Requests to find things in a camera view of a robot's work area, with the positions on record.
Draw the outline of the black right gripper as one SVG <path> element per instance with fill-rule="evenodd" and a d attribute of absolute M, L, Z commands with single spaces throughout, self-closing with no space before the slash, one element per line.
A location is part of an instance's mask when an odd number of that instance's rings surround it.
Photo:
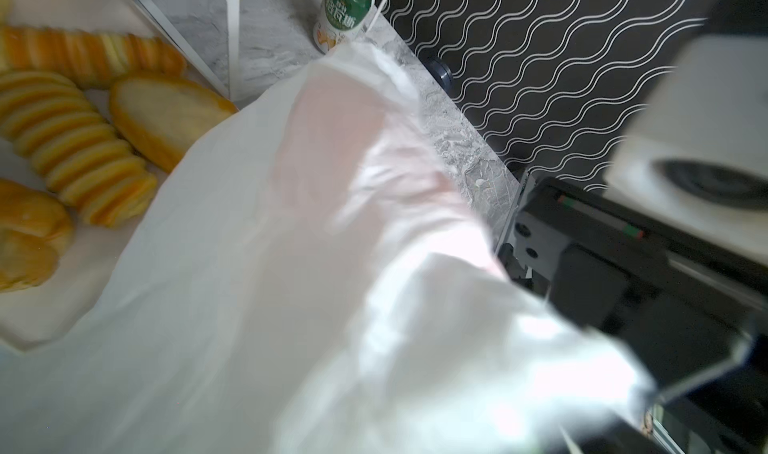
<path fill-rule="evenodd" d="M 510 231 L 553 306 L 624 343 L 659 387 L 766 365 L 764 266 L 555 178 L 522 200 Z"/>

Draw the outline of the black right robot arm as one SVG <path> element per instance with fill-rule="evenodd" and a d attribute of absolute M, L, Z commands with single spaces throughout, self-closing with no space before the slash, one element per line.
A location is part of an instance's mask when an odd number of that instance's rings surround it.
<path fill-rule="evenodd" d="M 520 190 L 513 279 L 627 345 L 655 400 L 713 451 L 767 449 L 767 270 L 567 182 Z"/>

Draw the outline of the white plastic bag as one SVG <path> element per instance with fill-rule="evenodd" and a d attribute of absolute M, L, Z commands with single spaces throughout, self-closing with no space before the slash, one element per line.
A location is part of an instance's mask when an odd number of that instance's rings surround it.
<path fill-rule="evenodd" d="M 93 307 L 1 351 L 5 453 L 541 453 L 641 422 L 621 343 L 510 282 L 377 47 L 200 138 Z"/>

